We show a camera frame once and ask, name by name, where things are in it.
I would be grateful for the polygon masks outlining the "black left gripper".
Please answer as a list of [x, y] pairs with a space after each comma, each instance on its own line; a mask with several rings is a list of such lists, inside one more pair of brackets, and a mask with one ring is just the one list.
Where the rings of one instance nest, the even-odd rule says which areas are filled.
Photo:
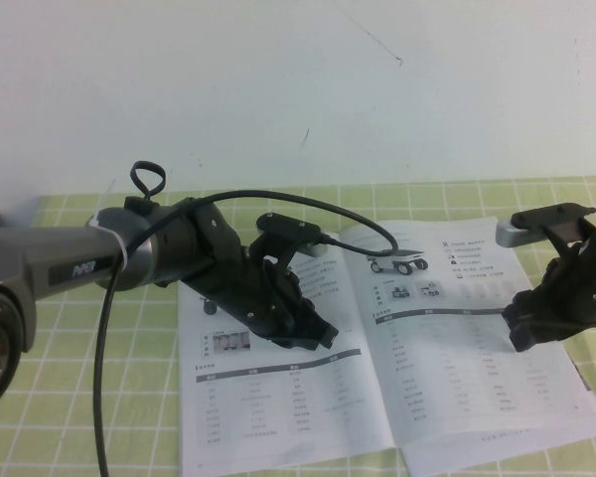
[[293, 271], [264, 257], [251, 257], [246, 247], [238, 260], [219, 260], [183, 283], [256, 336], [284, 349], [330, 349], [339, 334], [304, 297]]

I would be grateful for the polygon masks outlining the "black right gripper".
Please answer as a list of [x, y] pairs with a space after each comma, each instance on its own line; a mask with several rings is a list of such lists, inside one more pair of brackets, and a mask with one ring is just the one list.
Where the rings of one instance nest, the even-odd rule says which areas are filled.
[[555, 243], [558, 257], [540, 284], [517, 293], [503, 310], [518, 353], [596, 327], [596, 238]]

